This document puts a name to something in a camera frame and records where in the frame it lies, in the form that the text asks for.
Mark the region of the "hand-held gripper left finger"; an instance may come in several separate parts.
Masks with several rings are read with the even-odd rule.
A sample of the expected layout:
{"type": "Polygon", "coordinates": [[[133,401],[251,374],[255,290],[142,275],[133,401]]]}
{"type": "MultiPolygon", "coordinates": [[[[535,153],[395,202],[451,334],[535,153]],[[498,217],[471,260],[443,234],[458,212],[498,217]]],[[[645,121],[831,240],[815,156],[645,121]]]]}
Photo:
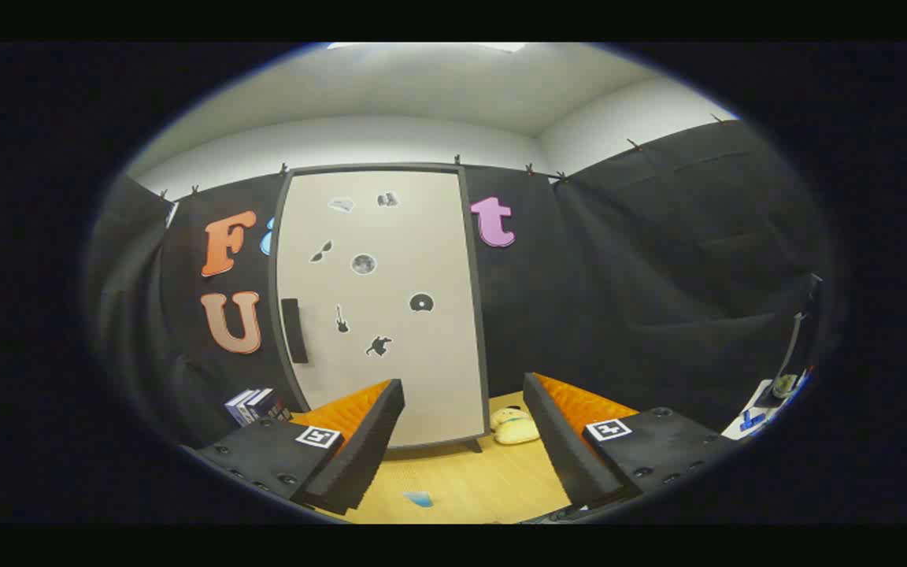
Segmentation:
{"type": "Polygon", "coordinates": [[[280,505],[345,514],[375,479],[404,408],[401,380],[383,380],[288,421],[259,417],[195,461],[280,505]]]}

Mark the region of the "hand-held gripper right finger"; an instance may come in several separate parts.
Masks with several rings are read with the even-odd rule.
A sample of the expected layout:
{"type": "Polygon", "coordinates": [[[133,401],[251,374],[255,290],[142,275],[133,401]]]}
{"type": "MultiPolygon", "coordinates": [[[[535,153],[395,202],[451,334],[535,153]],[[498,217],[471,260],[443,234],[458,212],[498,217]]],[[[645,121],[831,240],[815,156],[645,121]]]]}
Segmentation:
{"type": "Polygon", "coordinates": [[[669,491],[740,447],[676,410],[631,409],[536,372],[525,373],[523,395],[559,484],[578,507],[669,491]]]}

